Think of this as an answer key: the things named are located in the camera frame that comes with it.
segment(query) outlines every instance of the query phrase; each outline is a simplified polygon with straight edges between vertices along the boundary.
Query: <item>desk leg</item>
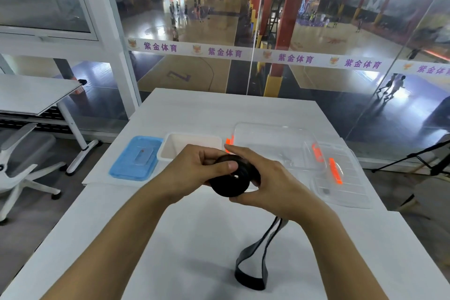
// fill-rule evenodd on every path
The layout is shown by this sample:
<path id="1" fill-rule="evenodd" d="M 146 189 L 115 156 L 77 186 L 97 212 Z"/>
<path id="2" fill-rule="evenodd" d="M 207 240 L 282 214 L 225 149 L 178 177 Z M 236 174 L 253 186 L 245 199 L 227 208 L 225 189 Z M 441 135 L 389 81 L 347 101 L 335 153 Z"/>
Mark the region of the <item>desk leg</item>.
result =
<path id="1" fill-rule="evenodd" d="M 66 174 L 68 176 L 71 176 L 75 173 L 76 168 L 81 164 L 84 158 L 86 158 L 89 151 L 92 150 L 94 147 L 101 145 L 102 142 L 95 139 L 90 143 L 86 144 L 85 139 L 83 138 L 80 130 L 76 126 L 75 121 L 73 121 L 73 117 L 72 115 L 70 115 L 66 105 L 62 101 L 60 101 L 58 102 L 58 108 L 61 111 L 61 114 L 64 116 L 67 125 L 69 126 L 70 130 L 72 131 L 73 135 L 75 136 L 76 140 L 78 141 L 78 144 L 82 149 L 81 152 L 78 153 L 76 158 L 72 161 L 70 166 L 67 167 Z"/>

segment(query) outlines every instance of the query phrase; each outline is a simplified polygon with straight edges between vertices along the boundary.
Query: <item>black round object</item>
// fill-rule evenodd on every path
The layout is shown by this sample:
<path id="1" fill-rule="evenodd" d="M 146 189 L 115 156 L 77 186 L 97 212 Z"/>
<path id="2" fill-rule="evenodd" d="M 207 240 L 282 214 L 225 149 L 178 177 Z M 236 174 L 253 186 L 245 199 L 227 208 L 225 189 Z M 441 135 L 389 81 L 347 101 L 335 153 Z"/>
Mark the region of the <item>black round object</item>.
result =
<path id="1" fill-rule="evenodd" d="M 250 185 L 250 181 L 257 184 L 261 182 L 261 176 L 247 159 L 239 155 L 228 154 L 222 155 L 214 163 L 221 163 L 223 161 L 236 161 L 238 169 L 231 174 L 212 178 L 209 183 L 212 189 L 223 197 L 236 197 L 244 193 Z"/>

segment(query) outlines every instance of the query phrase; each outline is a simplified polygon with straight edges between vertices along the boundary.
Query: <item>fingernail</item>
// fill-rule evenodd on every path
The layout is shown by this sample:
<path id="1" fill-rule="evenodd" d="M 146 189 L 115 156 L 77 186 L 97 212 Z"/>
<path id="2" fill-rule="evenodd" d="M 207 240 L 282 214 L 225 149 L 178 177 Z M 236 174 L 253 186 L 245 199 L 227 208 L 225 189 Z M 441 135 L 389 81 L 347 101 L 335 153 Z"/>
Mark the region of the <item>fingernail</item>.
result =
<path id="1" fill-rule="evenodd" d="M 228 169 L 230 171 L 236 171 L 238 169 L 238 163 L 235 161 L 229 161 L 228 162 Z"/>

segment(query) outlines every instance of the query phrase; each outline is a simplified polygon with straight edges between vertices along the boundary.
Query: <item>clear plastic container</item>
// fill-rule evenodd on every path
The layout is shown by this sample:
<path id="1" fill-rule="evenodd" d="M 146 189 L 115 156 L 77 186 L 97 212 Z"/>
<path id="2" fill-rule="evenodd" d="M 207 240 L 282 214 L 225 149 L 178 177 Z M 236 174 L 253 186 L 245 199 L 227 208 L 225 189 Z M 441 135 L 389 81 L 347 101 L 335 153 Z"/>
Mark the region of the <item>clear plastic container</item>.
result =
<path id="1" fill-rule="evenodd" d="M 248 147 L 287 169 L 324 171 L 325 159 L 314 135 L 306 129 L 240 122 L 234 127 L 233 144 Z"/>
<path id="2" fill-rule="evenodd" d="M 325 202 L 372 208 L 359 162 L 345 145 L 317 142 L 301 128 L 251 123 L 237 123 L 231 141 L 279 161 Z"/>

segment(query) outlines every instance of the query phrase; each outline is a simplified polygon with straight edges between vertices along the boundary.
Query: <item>banner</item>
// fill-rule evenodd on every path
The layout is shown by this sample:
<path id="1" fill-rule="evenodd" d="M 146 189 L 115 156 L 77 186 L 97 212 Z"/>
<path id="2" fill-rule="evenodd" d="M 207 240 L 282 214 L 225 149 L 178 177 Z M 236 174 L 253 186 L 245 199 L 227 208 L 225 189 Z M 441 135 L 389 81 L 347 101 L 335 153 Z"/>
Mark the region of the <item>banner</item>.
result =
<path id="1" fill-rule="evenodd" d="M 331 55 L 314 52 L 297 52 L 271 49 L 254 49 L 217 44 L 189 43 L 183 41 L 161 41 L 156 39 L 126 38 L 128 50 L 153 53 L 155 55 L 181 55 L 230 60 L 247 60 L 264 63 L 304 65 L 345 70 L 377 71 L 386 73 L 394 63 L 388 57 L 362 57 L 352 55 Z M 450 64 L 396 60 L 391 73 L 421 76 L 447 76 L 450 78 Z"/>

